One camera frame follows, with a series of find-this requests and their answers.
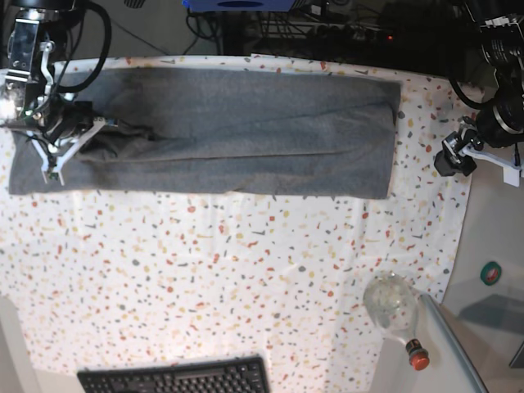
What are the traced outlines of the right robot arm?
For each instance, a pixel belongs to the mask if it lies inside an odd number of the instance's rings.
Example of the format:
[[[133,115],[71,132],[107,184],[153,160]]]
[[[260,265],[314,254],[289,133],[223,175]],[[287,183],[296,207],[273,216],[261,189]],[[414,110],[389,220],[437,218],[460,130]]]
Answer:
[[[92,1],[14,1],[18,12],[7,43],[7,72],[1,87],[1,124],[21,133],[42,160],[45,179],[60,178],[65,164],[105,126],[91,102],[76,97],[89,87],[109,54],[112,29],[106,10]],[[64,70],[78,45],[69,44],[88,11],[102,21],[103,43],[97,64],[81,83],[64,86]]]

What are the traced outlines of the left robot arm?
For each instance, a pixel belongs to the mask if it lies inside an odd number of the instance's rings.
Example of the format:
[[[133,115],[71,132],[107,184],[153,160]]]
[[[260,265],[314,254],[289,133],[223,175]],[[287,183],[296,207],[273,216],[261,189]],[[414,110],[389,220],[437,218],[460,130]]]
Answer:
[[[485,102],[469,98],[454,77],[451,37],[441,48],[446,76],[463,104],[477,111],[463,117],[457,131],[441,143],[434,166],[442,177],[470,175],[477,160],[488,161],[503,171],[503,181],[517,187],[523,178],[523,2],[461,1],[471,18],[477,42],[486,62],[495,69],[495,95]]]

